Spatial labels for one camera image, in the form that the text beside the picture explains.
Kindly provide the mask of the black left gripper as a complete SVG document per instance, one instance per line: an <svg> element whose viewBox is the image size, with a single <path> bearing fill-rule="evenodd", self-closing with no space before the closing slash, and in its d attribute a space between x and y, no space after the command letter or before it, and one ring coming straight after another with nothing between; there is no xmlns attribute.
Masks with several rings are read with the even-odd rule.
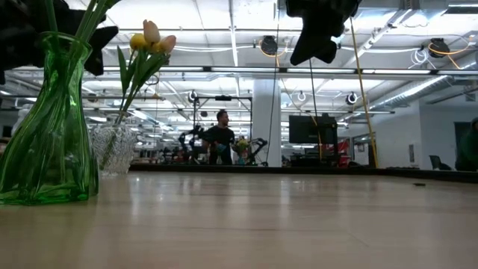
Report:
<svg viewBox="0 0 478 269"><path fill-rule="evenodd" d="M8 70L23 66L43 67L45 53L40 34L50 31L45 2L1 0L1 83ZM104 74L102 49L118 34L117 26L97 28L91 52L84 64L89 73Z"/></svg>

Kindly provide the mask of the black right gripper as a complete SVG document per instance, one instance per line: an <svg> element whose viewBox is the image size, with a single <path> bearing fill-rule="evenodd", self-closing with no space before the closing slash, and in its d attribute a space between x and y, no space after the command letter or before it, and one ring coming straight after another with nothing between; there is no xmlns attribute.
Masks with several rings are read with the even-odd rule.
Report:
<svg viewBox="0 0 478 269"><path fill-rule="evenodd" d="M343 22L356 14L360 4L361 0L286 0L287 15L302 18L302 31L291 55L291 64L298 65L312 58L333 62L337 43L332 38L343 34ZM317 32L314 19L339 23L329 25L322 35Z"/></svg>

